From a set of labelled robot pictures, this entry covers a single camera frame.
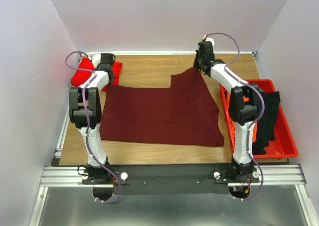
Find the maroon t shirt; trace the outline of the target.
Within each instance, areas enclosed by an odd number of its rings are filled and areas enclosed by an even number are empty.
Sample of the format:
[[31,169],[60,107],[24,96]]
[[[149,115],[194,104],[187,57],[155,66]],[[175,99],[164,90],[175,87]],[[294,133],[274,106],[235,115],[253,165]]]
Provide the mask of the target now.
[[111,85],[100,124],[102,140],[222,147],[219,108],[195,68],[171,76],[169,88]]

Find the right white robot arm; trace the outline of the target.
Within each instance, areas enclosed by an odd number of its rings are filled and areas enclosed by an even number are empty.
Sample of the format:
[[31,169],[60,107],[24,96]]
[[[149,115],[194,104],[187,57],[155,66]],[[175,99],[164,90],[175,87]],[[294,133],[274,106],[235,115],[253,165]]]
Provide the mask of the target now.
[[235,125],[235,150],[229,174],[232,180],[241,180],[254,171],[253,130],[265,110],[259,87],[241,79],[222,60],[216,59],[210,40],[198,43],[193,66],[217,80],[230,94],[228,114]]

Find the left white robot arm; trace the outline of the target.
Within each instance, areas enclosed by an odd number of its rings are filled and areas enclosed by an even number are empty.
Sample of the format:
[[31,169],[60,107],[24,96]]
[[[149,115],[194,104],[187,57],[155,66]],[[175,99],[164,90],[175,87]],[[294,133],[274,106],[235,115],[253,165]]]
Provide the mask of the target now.
[[65,65],[68,68],[90,73],[83,84],[71,87],[69,90],[70,121],[79,130],[88,155],[88,162],[81,176],[83,180],[91,183],[107,184],[114,179],[114,174],[108,169],[110,164],[100,137],[102,120],[100,92],[114,80],[113,65],[116,57],[112,53],[101,53],[100,62],[91,70],[75,68],[68,64],[68,58],[76,53],[84,55],[90,62],[93,62],[93,57],[83,51],[74,51],[65,59]]

